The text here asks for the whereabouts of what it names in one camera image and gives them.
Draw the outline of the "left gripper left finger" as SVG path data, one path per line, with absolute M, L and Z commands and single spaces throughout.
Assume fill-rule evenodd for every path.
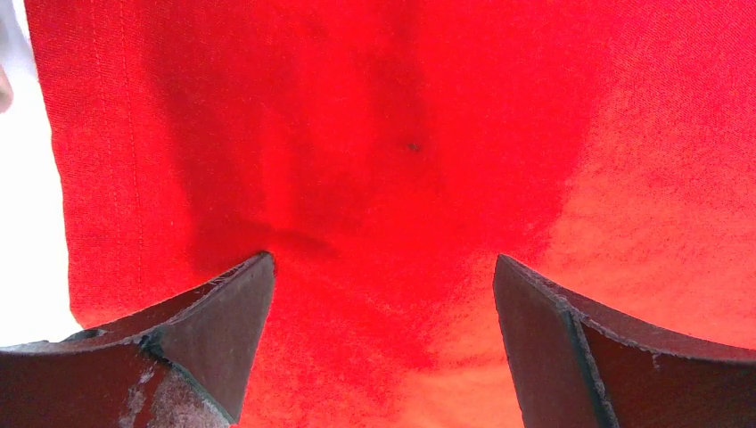
M 237 424 L 274 289 L 274 259 L 262 252 L 206 284 L 60 342 L 4 347 L 1 424 Z

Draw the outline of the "red t shirt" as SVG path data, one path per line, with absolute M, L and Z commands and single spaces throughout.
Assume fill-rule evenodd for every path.
M 85 327 L 258 251 L 245 427 L 518 427 L 508 254 L 755 344 L 752 1 L 29 1 Z

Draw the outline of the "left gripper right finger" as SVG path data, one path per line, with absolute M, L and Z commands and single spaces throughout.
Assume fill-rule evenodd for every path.
M 526 426 L 754 426 L 753 350 L 646 323 L 504 255 L 494 294 Z

